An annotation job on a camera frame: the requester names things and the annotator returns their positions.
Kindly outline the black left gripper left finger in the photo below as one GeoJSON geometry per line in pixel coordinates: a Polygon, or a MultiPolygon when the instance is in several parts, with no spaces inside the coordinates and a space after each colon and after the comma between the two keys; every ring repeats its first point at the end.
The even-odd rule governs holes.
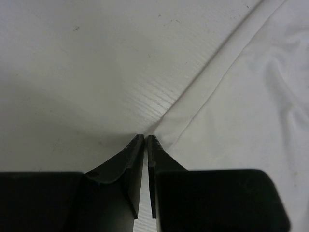
{"type": "Polygon", "coordinates": [[[130,232],[138,217],[144,137],[83,172],[2,172],[3,232],[130,232]]]}

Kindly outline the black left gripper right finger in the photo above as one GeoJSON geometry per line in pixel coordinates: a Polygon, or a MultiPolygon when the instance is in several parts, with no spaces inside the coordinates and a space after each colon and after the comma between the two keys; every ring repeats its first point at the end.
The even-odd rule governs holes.
{"type": "Polygon", "coordinates": [[[257,169],[189,171],[150,135],[152,216],[159,232],[288,232],[290,221],[269,176],[257,169]]]}

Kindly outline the white tank top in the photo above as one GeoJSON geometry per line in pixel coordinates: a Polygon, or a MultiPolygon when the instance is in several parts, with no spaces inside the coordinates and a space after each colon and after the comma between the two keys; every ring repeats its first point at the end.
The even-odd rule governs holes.
{"type": "Polygon", "coordinates": [[[308,1],[262,1],[154,133],[187,168],[265,171],[308,231],[308,1]]]}

